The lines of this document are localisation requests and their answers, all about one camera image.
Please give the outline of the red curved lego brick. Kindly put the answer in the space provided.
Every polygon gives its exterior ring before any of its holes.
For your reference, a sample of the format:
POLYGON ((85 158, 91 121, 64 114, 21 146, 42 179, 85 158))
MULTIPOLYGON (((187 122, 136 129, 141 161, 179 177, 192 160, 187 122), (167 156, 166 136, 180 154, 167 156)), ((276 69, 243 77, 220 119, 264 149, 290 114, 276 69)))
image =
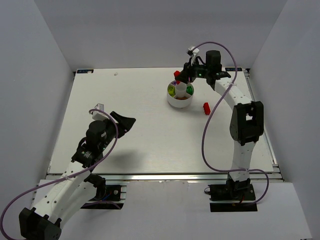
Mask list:
POLYGON ((180 71, 178 71, 178 70, 173 73, 173 75, 174 75, 175 77, 177 77, 179 74, 180 74, 180 71))

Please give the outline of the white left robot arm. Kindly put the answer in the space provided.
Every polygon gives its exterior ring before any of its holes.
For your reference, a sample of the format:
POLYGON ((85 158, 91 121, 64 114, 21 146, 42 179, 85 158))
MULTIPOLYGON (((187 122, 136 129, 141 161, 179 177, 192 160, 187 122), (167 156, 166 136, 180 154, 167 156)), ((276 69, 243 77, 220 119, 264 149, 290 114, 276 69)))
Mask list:
POLYGON ((68 220, 91 199, 102 199, 106 180, 93 173, 110 143, 116 143, 136 122, 112 111, 91 110, 93 122, 78 143, 75 154, 49 192, 31 209, 19 214, 21 235, 27 240, 57 240, 68 220))

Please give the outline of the dark green square lego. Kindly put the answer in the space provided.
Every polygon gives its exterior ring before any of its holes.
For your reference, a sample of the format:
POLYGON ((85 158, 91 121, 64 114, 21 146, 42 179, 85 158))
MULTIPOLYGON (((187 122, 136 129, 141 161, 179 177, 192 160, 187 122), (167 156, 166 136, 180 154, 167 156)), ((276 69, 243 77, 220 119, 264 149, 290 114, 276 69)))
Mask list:
POLYGON ((187 86, 186 88, 186 92, 189 92, 189 91, 193 91, 194 92, 194 89, 192 86, 187 86))

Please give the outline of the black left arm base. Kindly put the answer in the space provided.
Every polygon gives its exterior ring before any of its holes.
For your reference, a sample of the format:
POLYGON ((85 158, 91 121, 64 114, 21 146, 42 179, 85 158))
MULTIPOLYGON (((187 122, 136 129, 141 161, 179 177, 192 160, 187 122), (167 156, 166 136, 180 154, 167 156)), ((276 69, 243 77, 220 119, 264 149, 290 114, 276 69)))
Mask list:
POLYGON ((95 196, 85 203, 81 209, 121 210, 126 199, 127 186, 122 183, 106 183, 106 179, 90 174, 85 182, 93 184, 95 196))

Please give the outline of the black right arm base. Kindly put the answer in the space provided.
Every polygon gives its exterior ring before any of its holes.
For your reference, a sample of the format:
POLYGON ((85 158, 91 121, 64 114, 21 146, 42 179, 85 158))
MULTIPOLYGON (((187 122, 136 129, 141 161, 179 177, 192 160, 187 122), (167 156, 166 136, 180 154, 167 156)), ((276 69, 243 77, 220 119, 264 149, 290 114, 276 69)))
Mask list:
POLYGON ((210 184, 204 189, 209 196, 212 213, 256 212, 256 195, 248 178, 245 181, 233 181, 231 178, 224 184, 210 184))

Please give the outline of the lime green sloped lego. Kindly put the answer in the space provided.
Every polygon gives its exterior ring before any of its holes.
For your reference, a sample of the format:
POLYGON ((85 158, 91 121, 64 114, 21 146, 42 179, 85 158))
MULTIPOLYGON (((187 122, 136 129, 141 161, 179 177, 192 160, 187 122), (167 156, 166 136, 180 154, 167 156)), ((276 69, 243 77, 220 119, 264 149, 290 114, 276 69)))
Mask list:
POLYGON ((174 93, 174 94, 175 94, 175 87, 169 85, 168 88, 167 88, 167 91, 168 91, 169 94, 170 94, 170 93, 174 93))

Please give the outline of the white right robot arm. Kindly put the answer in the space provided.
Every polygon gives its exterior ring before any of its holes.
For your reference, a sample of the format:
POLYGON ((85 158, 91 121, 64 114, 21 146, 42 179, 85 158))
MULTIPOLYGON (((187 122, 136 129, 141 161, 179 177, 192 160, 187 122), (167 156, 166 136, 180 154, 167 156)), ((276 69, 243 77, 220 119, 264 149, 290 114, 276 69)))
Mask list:
POLYGON ((194 46, 187 51, 190 56, 180 73, 174 79, 190 84, 195 79, 205 79, 232 110, 229 132, 234 141, 233 159, 228 178, 235 183, 247 182, 253 149, 264 133, 264 106, 260 101, 247 97, 236 85, 235 76, 223 70, 221 53, 209 50, 202 60, 199 49, 194 46))

